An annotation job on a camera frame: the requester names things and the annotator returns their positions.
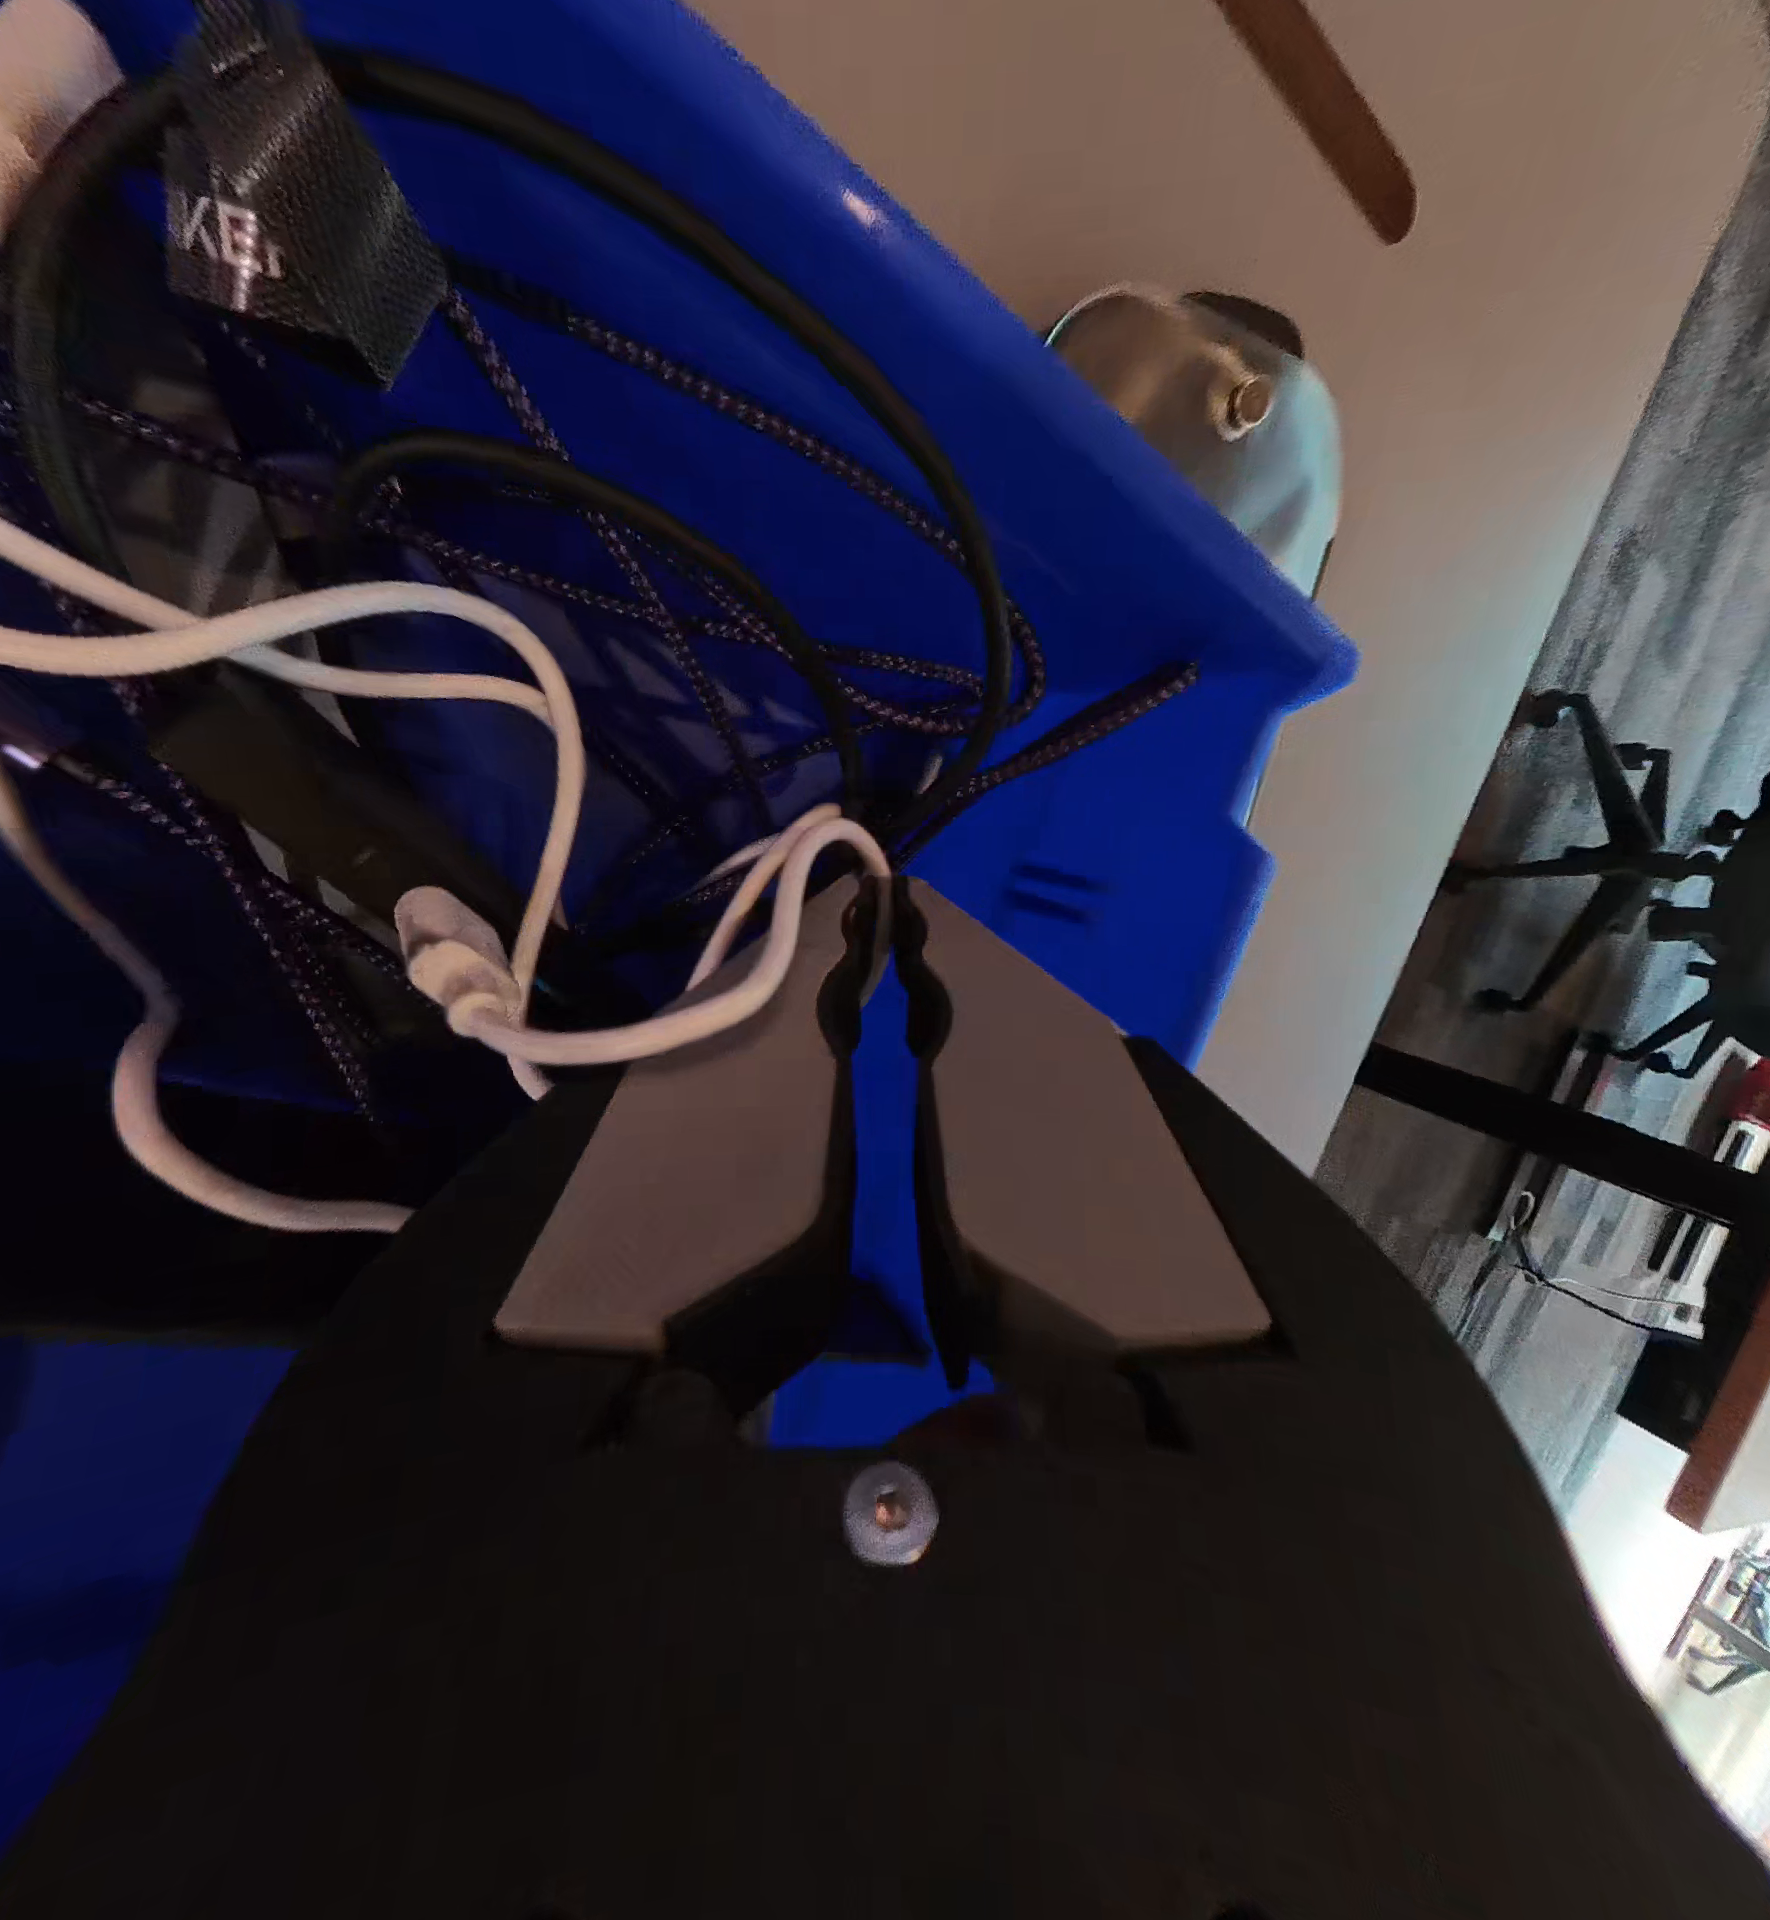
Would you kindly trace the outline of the blue plastic bin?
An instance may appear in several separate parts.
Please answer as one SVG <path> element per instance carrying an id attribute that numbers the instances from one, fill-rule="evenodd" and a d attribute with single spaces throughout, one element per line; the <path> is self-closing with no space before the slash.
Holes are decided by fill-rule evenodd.
<path id="1" fill-rule="evenodd" d="M 1399 1276 L 1191 1074 L 1257 769 L 1352 646 L 682 7 L 102 16 L 137 72 L 0 264 L 4 534 L 58 541 L 0 556 L 0 1058 L 100 1071 L 195 1208 L 400 1237 L 223 1173 L 167 1087 L 518 1116 L 750 1021 L 832 885 L 888 903 L 821 1356 L 734 1411 L 505 1299 L 313 1334 L 0 1916 L 1416 1915 L 1383 1688 L 1287 1707 L 1303 1612 L 1227 1567 L 1369 1437 Z M 328 466 L 323 585 L 185 612 L 94 565 L 64 382 L 220 343 L 251 442 Z M 159 765 L 213 664 L 454 828 L 514 947 Z M 897 878 L 1126 1035 L 1267 1342 L 946 1378 Z"/>

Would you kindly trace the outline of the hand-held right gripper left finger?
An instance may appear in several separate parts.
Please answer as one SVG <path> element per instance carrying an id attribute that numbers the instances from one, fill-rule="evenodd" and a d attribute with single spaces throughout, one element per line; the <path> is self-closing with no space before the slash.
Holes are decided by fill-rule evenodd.
<path id="1" fill-rule="evenodd" d="M 499 1340 L 690 1373 L 734 1411 L 821 1356 L 853 1283 L 853 1057 L 884 903 L 881 878 L 810 900 L 750 1021 L 623 1071 Z"/>

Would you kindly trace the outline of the shiny metal desk plate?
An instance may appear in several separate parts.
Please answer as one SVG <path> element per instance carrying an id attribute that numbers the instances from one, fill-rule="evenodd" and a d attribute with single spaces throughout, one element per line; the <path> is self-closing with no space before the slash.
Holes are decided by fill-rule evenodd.
<path id="1" fill-rule="evenodd" d="M 1068 309 L 1045 345 L 1318 596 L 1341 516 L 1341 431 L 1297 324 L 1242 295 L 1117 284 Z"/>

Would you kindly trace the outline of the black bin divider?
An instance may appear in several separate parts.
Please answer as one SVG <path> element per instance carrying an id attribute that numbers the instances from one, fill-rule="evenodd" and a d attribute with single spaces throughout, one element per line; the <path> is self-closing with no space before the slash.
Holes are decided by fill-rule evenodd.
<path id="1" fill-rule="evenodd" d="M 542 1103 L 461 1083 L 456 1118 L 382 1131 L 351 1112 L 167 1087 L 201 1158 L 297 1198 L 407 1208 L 400 1237 L 253 1228 L 178 1197 L 118 1145 L 103 1074 L 0 1058 L 0 1334 L 303 1340 L 386 1294 L 489 1316 L 606 1118 L 616 1071 Z"/>

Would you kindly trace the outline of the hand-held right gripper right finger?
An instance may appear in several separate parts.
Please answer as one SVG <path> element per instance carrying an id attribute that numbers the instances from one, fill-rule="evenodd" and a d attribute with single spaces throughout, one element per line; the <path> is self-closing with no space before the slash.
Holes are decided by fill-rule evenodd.
<path id="1" fill-rule="evenodd" d="M 1272 1317 L 1116 1024 L 919 878 L 894 886 L 894 965 L 946 1378 L 1267 1342 Z"/>

